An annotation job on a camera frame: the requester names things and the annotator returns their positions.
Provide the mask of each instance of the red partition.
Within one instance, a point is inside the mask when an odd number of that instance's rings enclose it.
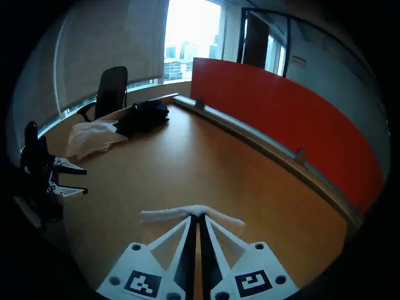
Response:
[[[313,91],[246,64],[195,58],[192,99],[261,131],[305,159],[364,213],[378,197],[383,176],[364,136]]]

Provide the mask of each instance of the black cloth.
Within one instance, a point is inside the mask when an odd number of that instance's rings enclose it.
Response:
[[[169,112],[161,100],[134,104],[129,113],[114,124],[116,133],[129,138],[136,132],[149,132],[167,122]]]

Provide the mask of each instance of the white folded cloth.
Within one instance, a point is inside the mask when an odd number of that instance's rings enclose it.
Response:
[[[243,221],[223,214],[205,205],[190,205],[162,210],[143,210],[140,213],[142,218],[140,222],[162,222],[172,219],[184,219],[189,215],[199,217],[202,214],[206,214],[236,236],[240,236],[245,230],[246,224]]]
[[[81,160],[94,152],[105,152],[111,144],[127,140],[126,136],[116,133],[113,126],[118,120],[78,123],[69,133],[66,157],[76,156]]]

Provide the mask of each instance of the roller blind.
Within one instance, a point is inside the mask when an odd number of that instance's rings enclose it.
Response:
[[[128,82],[162,77],[169,0],[82,1],[70,11],[56,58],[61,111],[97,92],[102,73],[125,66]]]
[[[9,113],[19,149],[25,144],[25,126],[29,121],[35,121],[41,127],[58,115],[53,63],[60,27],[61,22],[56,22],[42,36],[15,85]]]

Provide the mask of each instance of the wall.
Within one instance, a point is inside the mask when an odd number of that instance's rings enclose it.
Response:
[[[306,61],[305,67],[292,56]],[[364,135],[384,179],[390,169],[390,136],[379,100],[339,59],[301,38],[291,39],[286,78],[333,104]]]

